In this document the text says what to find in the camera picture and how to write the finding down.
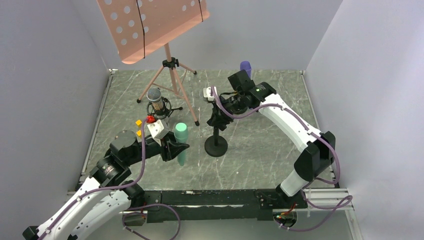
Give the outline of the teal microphone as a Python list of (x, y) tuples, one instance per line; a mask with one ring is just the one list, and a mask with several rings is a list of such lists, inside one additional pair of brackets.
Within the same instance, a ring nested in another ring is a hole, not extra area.
[[(188, 127), (185, 123), (179, 122), (174, 127), (174, 136), (178, 143), (187, 143), (187, 140), (189, 138), (189, 131)], [(177, 162), (180, 166), (184, 166), (185, 161), (187, 159), (187, 152), (184, 150), (177, 156)]]

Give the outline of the glitter silver microphone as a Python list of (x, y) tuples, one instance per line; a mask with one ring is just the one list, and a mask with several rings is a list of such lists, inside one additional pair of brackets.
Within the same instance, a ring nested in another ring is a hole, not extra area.
[(152, 87), (147, 91), (147, 99), (151, 103), (154, 111), (162, 111), (165, 107), (162, 92), (158, 87)]

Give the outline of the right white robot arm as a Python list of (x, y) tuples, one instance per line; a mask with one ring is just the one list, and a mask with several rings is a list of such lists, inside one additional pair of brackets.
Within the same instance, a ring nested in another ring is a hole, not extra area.
[(235, 119), (259, 113), (274, 123), (300, 152), (290, 174), (276, 187), (284, 198), (293, 198), (336, 161), (335, 136), (322, 132), (294, 112), (267, 82), (256, 84), (245, 70), (228, 78), (233, 89), (228, 98), (218, 94), (215, 86), (203, 89), (203, 98), (213, 105), (207, 121), (223, 131)]

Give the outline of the purple microphone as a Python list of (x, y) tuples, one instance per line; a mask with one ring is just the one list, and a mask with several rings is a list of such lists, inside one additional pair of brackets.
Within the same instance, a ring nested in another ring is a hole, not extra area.
[(251, 78), (252, 67), (251, 67), (251, 63), (249, 61), (247, 61), (247, 60), (242, 61), (239, 65), (239, 69), (246, 71), (248, 77)]

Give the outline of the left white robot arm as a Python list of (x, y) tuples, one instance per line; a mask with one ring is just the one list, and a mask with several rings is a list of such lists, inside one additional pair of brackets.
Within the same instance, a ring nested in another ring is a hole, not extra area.
[(26, 240), (85, 240), (94, 230), (118, 213), (146, 202), (145, 191), (135, 180), (130, 166), (161, 156), (167, 162), (190, 146), (177, 142), (168, 132), (160, 142), (151, 135), (138, 141), (136, 133), (116, 134), (104, 158), (99, 160), (74, 195), (51, 218), (39, 226), (27, 227)]

